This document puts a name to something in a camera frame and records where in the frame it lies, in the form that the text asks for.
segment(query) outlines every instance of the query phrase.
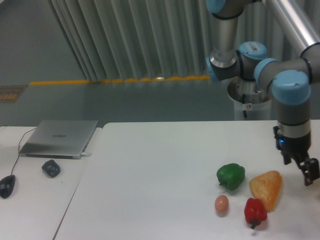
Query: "red bell pepper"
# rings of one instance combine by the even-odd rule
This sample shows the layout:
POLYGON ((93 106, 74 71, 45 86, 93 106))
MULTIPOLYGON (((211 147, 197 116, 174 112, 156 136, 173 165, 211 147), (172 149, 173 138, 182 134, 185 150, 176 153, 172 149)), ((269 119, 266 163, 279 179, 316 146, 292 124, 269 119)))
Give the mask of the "red bell pepper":
POLYGON ((260 199, 250 197, 245 204, 244 216, 251 228, 255 229, 262 221, 267 220, 267 210, 260 199))

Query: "bread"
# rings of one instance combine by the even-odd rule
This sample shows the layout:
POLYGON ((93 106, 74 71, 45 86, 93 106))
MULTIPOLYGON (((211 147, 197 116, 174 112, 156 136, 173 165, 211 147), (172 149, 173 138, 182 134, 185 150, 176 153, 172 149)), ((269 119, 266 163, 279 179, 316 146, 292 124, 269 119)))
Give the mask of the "bread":
POLYGON ((282 176, 272 170, 254 177, 249 182, 250 190, 256 199, 260 199, 267 212, 274 210, 282 188, 282 176))

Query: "cable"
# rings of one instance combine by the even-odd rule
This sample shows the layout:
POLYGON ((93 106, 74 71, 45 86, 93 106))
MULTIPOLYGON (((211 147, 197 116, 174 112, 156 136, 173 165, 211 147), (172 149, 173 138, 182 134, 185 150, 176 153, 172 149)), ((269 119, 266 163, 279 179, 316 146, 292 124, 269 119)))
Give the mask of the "cable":
POLYGON ((31 129, 31 130, 25 132, 25 133, 23 134, 22 138, 20 139, 19 145, 18 145, 18 157, 17 157, 17 159, 16 159, 16 161, 15 161, 13 167, 12 167, 11 175, 12 175, 12 173, 14 172, 15 166, 16 166, 18 160, 19 160, 20 143, 21 143, 22 139, 24 139, 24 137, 25 137, 25 135, 26 135, 27 133, 29 133, 29 132, 31 132, 31 131, 33 131, 33 130, 35 130, 35 129, 36 129, 36 127, 35 127, 34 129, 31 129))

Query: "laptop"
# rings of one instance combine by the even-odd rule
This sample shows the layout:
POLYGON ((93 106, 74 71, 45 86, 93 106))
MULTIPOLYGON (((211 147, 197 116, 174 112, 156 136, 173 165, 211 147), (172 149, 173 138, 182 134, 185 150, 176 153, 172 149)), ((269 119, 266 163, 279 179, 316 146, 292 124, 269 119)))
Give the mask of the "laptop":
POLYGON ((21 157, 80 159, 98 121, 43 120, 19 151, 21 157))

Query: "yellow floor line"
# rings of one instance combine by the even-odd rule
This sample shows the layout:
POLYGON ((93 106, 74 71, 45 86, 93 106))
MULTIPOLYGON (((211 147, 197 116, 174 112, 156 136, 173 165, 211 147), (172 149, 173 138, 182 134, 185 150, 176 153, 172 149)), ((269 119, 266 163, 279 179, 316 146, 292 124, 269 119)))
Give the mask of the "yellow floor line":
POLYGON ((31 86, 35 85, 65 85, 65 84, 109 84, 109 83, 137 83, 137 82, 155 82, 155 81, 183 81, 183 80, 209 80, 210 77, 203 76, 171 76, 165 79, 164 77, 154 77, 154 78, 127 78, 126 80, 122 80, 120 78, 109 80, 104 79, 98 82, 89 81, 89 80, 61 80, 61 81, 32 81, 29 83, 31 86))

